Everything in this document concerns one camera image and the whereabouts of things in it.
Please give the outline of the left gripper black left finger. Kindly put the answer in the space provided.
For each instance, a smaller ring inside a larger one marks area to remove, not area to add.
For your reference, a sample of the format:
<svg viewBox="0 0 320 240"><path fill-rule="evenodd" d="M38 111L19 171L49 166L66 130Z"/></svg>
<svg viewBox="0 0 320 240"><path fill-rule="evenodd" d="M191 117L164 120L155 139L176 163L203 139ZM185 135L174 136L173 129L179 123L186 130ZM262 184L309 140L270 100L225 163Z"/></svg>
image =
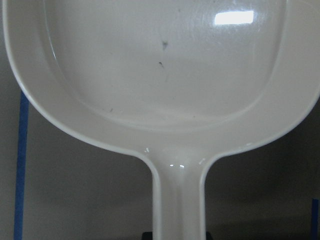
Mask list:
<svg viewBox="0 0 320 240"><path fill-rule="evenodd" d="M141 240L153 240L153 232L146 231L142 233Z"/></svg>

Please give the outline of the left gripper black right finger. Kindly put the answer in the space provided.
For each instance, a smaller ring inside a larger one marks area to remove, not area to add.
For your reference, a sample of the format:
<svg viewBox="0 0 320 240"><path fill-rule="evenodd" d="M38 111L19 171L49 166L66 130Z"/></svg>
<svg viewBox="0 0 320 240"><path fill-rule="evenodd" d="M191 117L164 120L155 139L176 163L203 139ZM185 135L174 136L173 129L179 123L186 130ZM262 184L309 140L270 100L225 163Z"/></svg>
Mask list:
<svg viewBox="0 0 320 240"><path fill-rule="evenodd" d="M206 240L213 240L213 237L209 232L206 232Z"/></svg>

